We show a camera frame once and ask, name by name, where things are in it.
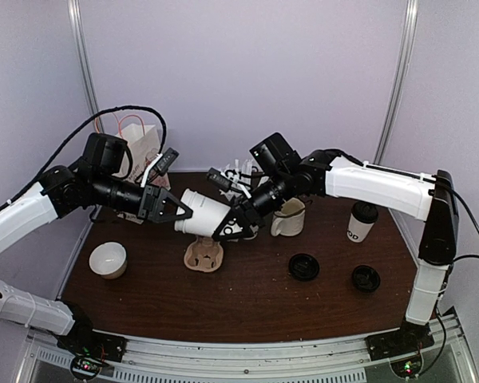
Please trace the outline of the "single white paper cup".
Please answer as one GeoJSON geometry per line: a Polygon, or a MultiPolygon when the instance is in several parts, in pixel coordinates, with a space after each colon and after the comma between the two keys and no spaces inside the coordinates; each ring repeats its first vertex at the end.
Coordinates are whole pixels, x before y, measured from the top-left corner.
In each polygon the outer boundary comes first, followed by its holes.
{"type": "Polygon", "coordinates": [[[356,220],[352,216],[351,210],[350,210],[350,220],[346,230],[346,237],[354,243],[361,243],[368,236],[371,228],[375,224],[376,223],[372,223],[372,224],[360,223],[358,220],[356,220]]]}

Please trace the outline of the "brown pulp cup carrier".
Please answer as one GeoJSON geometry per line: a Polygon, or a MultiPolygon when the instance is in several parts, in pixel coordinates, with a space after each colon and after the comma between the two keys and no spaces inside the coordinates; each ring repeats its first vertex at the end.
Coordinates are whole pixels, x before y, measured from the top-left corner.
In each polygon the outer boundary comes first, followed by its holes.
{"type": "Polygon", "coordinates": [[[224,249],[220,242],[197,236],[185,251],[184,265],[189,270],[212,273],[222,266],[223,259],[224,249]]]}

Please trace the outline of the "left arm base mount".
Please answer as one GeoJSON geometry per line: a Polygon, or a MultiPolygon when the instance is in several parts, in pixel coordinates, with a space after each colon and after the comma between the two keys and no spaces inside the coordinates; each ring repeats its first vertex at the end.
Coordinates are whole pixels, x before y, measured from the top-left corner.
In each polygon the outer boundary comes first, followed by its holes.
{"type": "Polygon", "coordinates": [[[77,338],[76,335],[54,334],[57,347],[65,349],[73,356],[69,371],[78,381],[90,381],[100,375],[110,375],[113,363],[122,362],[127,340],[122,336],[96,331],[77,338]]]}

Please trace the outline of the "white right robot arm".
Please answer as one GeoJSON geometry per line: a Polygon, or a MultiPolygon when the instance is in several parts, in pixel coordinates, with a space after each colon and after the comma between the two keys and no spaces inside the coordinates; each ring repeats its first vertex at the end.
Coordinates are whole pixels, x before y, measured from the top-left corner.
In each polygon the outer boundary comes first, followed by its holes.
{"type": "Polygon", "coordinates": [[[394,333],[404,353],[426,333],[446,273],[457,253],[459,214],[451,175],[415,174],[361,162],[340,149],[318,149],[301,157],[278,132],[251,148],[268,181],[233,199],[227,214],[212,229],[215,241],[247,238],[265,216],[300,195],[356,199],[400,211],[425,224],[418,250],[418,271],[406,314],[394,333]]]}

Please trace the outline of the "black cup lid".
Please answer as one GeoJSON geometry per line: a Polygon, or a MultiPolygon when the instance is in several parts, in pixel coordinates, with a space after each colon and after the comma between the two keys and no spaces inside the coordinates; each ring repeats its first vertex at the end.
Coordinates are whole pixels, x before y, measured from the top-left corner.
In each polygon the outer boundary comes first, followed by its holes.
{"type": "Polygon", "coordinates": [[[378,209],[372,203],[357,201],[351,208],[352,216],[360,223],[372,224],[378,220],[378,209]]]}
{"type": "Polygon", "coordinates": [[[289,274],[301,282],[308,282],[315,279],[319,274],[319,270],[318,260],[309,254],[295,254],[288,262],[289,274]]]}

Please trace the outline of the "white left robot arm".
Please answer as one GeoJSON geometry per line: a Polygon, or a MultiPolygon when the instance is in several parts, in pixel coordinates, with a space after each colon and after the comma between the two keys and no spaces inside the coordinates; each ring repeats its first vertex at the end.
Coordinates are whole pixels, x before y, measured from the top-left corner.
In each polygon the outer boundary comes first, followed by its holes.
{"type": "MultiPolygon", "coordinates": [[[[0,211],[0,254],[30,232],[78,208],[110,207],[152,223],[190,219],[192,209],[166,188],[139,186],[118,176],[123,159],[130,156],[126,140],[91,134],[78,160],[69,167],[43,172],[0,211]]],[[[2,280],[0,319],[66,336],[82,354],[91,354],[99,346],[90,320],[77,306],[14,289],[2,280]]]]}

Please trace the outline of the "stack of black cup lids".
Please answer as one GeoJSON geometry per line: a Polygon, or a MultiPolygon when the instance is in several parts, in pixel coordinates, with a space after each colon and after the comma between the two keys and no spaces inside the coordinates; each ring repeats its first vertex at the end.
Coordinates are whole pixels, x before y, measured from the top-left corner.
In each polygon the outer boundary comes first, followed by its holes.
{"type": "Polygon", "coordinates": [[[353,286],[363,293],[373,293],[381,285],[379,273],[370,266],[359,265],[351,274],[353,286]]]}

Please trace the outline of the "white printed paper bag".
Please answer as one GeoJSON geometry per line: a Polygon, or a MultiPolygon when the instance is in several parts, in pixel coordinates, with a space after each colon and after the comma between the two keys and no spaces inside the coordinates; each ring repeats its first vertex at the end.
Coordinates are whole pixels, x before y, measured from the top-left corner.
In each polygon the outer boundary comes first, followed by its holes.
{"type": "Polygon", "coordinates": [[[156,124],[146,124],[137,114],[124,116],[112,113],[116,128],[106,130],[115,136],[126,140],[132,161],[128,156],[122,160],[121,169],[115,176],[124,177],[126,181],[139,185],[142,181],[144,170],[156,159],[160,151],[160,130],[156,124]]]}

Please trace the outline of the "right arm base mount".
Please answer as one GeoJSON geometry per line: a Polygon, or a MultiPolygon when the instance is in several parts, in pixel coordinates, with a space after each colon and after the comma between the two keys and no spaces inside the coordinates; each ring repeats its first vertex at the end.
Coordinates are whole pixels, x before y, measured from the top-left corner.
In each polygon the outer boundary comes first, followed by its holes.
{"type": "Polygon", "coordinates": [[[424,368],[422,351],[435,344],[428,330],[424,334],[394,330],[366,338],[371,361],[387,360],[396,377],[416,378],[424,368]]]}

